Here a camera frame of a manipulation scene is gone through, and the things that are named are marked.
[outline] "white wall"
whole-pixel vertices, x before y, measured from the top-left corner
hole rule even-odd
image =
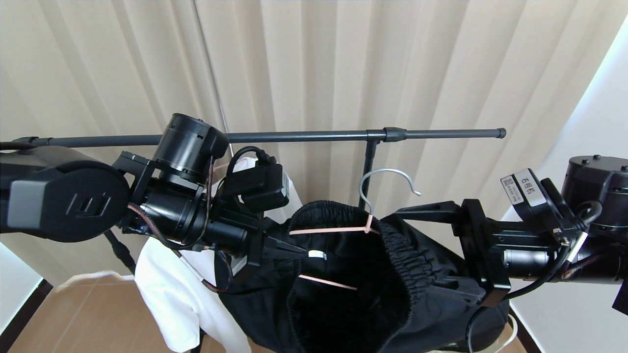
[[[41,282],[41,276],[0,243],[0,333]]]
[[[553,149],[535,170],[561,190],[569,158],[628,158],[628,19]],[[512,220],[512,211],[505,219]],[[520,287],[518,281],[513,286]],[[628,316],[611,308],[619,286],[549,283],[513,306],[546,352],[625,352]]]

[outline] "metal hook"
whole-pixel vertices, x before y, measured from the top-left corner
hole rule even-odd
[[[417,196],[421,196],[421,193],[416,189],[416,187],[414,187],[414,182],[412,181],[412,178],[410,178],[410,176],[408,174],[405,174],[403,171],[394,169],[394,168],[380,168],[380,169],[372,170],[362,176],[362,179],[360,179],[360,185],[359,185],[360,198],[364,200],[364,202],[369,206],[370,215],[373,214],[373,205],[371,204],[371,201],[369,201],[369,199],[366,198],[366,196],[364,195],[364,191],[362,191],[362,184],[364,184],[364,181],[367,180],[371,175],[375,173],[380,173],[382,171],[391,171],[393,173],[401,174],[401,176],[403,176],[410,184],[410,189],[412,189],[412,193]]]

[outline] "black garment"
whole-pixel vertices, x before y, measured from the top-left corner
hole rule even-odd
[[[466,350],[465,328],[478,306],[428,291],[437,279],[462,273],[462,259],[399,217],[374,219],[372,228],[381,235],[288,235],[298,229],[355,227],[367,217],[357,207],[317,201],[276,229],[275,236],[321,250],[327,259],[266,259],[251,279],[220,294],[255,343],[289,353]],[[299,274],[358,290],[308,281]],[[224,286],[224,278],[218,277],[218,286]],[[497,339],[506,312],[507,303],[483,315],[474,328],[474,349]]]

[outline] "clothing rail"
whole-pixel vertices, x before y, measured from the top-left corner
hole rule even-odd
[[[504,138],[506,129],[466,129],[466,130],[406,130],[401,128],[383,128],[379,130],[350,131],[290,131],[275,133],[229,133],[229,143],[280,143],[280,142],[322,142],[322,141],[367,141],[364,153],[362,175],[370,172],[380,142],[398,142],[406,139],[436,138]],[[110,146],[156,146],[161,135],[121,135],[121,136],[85,136],[77,138],[39,138],[26,137],[14,142],[31,143],[37,146],[110,147]],[[369,180],[362,185],[362,191],[368,196]],[[358,206],[365,209],[362,199]]]

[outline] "beige curtain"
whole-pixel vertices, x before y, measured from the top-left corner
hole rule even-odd
[[[397,175],[369,194],[378,216],[479,198],[500,217],[499,178],[543,159],[627,13],[624,0],[1,1],[0,137],[156,134],[173,112],[229,132],[504,127],[502,140],[380,144],[375,167],[423,196]],[[364,143],[263,148],[302,200],[357,203]],[[422,229],[457,248],[445,227]],[[101,238],[0,236],[53,284],[124,272]],[[137,256],[142,238],[122,239]]]

